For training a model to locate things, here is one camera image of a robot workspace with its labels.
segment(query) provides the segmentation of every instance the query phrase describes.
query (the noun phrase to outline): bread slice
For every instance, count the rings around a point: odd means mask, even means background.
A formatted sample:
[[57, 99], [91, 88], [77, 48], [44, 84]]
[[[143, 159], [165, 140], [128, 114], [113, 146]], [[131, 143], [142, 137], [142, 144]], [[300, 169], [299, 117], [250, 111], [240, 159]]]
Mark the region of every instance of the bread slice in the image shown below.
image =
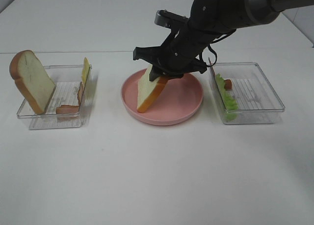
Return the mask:
[[36, 114], [44, 113], [55, 90], [55, 83], [35, 54], [30, 50], [17, 53], [11, 61], [10, 74], [33, 111]]
[[146, 110], [161, 94], [169, 80], [169, 77], [160, 76], [154, 81], [149, 81], [149, 73], [151, 72], [152, 67], [153, 66], [150, 65], [146, 69], [145, 74], [141, 77], [137, 84], [137, 111], [140, 113], [146, 112]]

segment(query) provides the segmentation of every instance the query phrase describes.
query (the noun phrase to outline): transparent tray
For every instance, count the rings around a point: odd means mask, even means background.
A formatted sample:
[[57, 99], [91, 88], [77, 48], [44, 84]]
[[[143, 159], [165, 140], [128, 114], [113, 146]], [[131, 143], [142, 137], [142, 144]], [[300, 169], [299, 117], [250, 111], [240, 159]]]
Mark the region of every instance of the transparent tray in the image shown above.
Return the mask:
[[[222, 98], [215, 75], [230, 79], [228, 92], [238, 109], [230, 110]], [[217, 63], [210, 68], [210, 83], [224, 124], [272, 124], [280, 120], [285, 106], [257, 63]]]
[[56, 114], [55, 109], [60, 105], [79, 104], [77, 93], [81, 82], [83, 65], [44, 66], [44, 68], [56, 84], [56, 89], [46, 112], [40, 115], [35, 114], [24, 99], [17, 112], [17, 118], [24, 120], [28, 125], [28, 129], [81, 127], [86, 122], [88, 109], [93, 101], [93, 95], [90, 92], [92, 66], [90, 65], [79, 110], [77, 113], [72, 114]]

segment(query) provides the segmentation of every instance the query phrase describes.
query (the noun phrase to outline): pink plate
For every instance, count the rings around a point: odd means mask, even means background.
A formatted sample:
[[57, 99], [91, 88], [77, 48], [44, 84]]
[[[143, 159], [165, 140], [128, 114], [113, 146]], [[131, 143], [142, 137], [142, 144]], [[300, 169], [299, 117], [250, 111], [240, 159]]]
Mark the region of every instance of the pink plate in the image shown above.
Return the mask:
[[127, 111], [136, 119], [151, 125], [175, 125], [190, 118], [200, 107], [203, 89], [191, 74], [168, 81], [157, 100], [145, 113], [137, 106], [137, 83], [145, 69], [131, 75], [123, 84], [121, 96]]

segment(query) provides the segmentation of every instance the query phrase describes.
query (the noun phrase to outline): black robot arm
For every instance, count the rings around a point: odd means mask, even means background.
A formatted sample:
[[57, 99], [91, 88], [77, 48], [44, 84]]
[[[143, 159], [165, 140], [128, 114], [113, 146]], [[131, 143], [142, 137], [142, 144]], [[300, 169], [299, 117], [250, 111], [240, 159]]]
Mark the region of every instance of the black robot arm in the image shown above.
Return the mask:
[[160, 10], [155, 23], [171, 33], [159, 47], [136, 47], [133, 59], [153, 65], [150, 81], [161, 75], [203, 73], [207, 65], [196, 56], [215, 40], [238, 28], [271, 23], [285, 9], [308, 5], [314, 0], [194, 0], [189, 19]]

